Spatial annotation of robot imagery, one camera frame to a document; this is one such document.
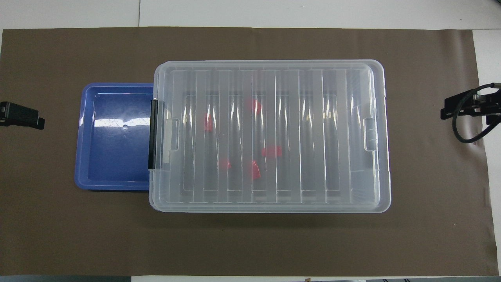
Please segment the brown paper table mat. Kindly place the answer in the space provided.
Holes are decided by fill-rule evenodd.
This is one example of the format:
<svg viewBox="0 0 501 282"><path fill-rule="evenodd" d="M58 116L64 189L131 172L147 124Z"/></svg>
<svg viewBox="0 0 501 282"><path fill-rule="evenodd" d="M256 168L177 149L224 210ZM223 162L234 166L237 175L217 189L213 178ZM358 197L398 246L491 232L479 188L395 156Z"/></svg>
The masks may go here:
<svg viewBox="0 0 501 282"><path fill-rule="evenodd" d="M151 83L170 60L373 59L385 71L392 203L379 214L162 213L146 193L74 182L83 88ZM444 98L478 86L466 30L129 27L4 30L0 275L498 275L483 143Z"/></svg>

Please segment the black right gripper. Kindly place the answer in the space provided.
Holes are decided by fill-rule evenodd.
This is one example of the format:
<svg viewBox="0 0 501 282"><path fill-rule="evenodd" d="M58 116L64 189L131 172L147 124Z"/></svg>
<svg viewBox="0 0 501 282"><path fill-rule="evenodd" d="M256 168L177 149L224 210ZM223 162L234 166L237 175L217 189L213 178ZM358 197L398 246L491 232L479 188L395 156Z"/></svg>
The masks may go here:
<svg viewBox="0 0 501 282"><path fill-rule="evenodd" d="M488 126L501 123L501 87L491 88L494 92L490 94L480 93L487 87L477 87L446 98L444 107L440 110L440 118L442 120L452 118L460 102L463 98L467 98L458 110L458 116L484 116Z"/></svg>

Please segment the blue plastic tray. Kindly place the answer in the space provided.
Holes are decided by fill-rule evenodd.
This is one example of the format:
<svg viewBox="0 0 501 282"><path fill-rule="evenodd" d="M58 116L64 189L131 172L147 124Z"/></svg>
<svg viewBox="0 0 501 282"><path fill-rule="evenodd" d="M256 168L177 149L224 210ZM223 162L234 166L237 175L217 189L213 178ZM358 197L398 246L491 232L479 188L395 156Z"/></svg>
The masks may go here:
<svg viewBox="0 0 501 282"><path fill-rule="evenodd" d="M151 83L91 83L81 95L75 184L84 190L146 192Z"/></svg>

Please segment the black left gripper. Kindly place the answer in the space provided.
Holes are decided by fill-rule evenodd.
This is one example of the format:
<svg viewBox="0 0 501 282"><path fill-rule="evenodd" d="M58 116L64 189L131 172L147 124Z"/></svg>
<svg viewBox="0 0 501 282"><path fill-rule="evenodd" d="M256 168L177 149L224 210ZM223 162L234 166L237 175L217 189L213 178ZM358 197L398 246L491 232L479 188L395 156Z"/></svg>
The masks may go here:
<svg viewBox="0 0 501 282"><path fill-rule="evenodd" d="M45 119L40 117L38 110L2 101L0 102L0 126L8 127L11 125L43 130L45 128Z"/></svg>

